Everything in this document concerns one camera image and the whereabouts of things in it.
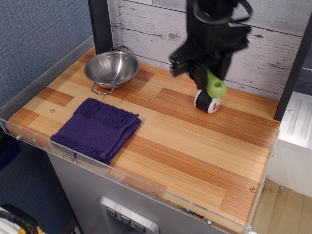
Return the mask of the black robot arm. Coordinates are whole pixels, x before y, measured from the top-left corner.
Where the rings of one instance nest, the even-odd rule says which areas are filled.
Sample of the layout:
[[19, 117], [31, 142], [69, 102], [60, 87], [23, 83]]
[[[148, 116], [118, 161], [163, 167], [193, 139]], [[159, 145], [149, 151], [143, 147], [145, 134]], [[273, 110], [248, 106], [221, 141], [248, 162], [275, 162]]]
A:
[[187, 1], [187, 39], [170, 57], [173, 76], [187, 73], [197, 88], [207, 87], [207, 73], [223, 80], [233, 53], [248, 46], [250, 26], [234, 26], [247, 21], [253, 12], [246, 0]]

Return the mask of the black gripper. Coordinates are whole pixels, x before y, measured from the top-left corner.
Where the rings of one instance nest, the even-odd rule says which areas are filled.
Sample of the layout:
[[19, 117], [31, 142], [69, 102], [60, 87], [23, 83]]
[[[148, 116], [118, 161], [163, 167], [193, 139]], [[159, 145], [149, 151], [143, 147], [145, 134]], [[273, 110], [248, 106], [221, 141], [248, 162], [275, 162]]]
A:
[[189, 72], [199, 90], [206, 88], [208, 68], [224, 80], [233, 53], [248, 46], [251, 31], [249, 26], [236, 25], [250, 18], [251, 6], [243, 5], [246, 17], [233, 19], [236, 7], [236, 4], [187, 5], [187, 40], [169, 57], [174, 76]]

